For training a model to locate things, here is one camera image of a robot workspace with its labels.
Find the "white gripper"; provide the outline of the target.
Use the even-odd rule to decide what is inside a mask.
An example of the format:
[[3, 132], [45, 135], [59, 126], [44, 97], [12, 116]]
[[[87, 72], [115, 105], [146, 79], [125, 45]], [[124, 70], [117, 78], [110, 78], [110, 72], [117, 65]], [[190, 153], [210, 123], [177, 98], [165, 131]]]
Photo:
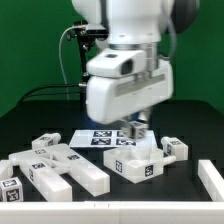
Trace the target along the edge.
[[141, 73], [121, 79], [93, 76], [87, 84], [87, 113], [95, 122], [110, 124], [121, 119], [121, 130], [132, 129], [128, 115], [139, 112], [138, 121], [148, 124], [154, 106], [173, 93], [172, 67], [160, 60], [151, 75]]

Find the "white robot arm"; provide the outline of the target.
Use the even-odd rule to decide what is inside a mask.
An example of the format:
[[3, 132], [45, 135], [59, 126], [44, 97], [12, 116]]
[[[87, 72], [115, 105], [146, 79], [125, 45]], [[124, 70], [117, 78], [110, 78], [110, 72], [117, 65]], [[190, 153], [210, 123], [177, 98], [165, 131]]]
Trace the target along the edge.
[[127, 135], [144, 127], [152, 106], [173, 93], [171, 57], [158, 54], [161, 35], [176, 35], [195, 20], [200, 0], [72, 0], [88, 22], [102, 29], [101, 52], [87, 63], [87, 112], [95, 122], [120, 120]]

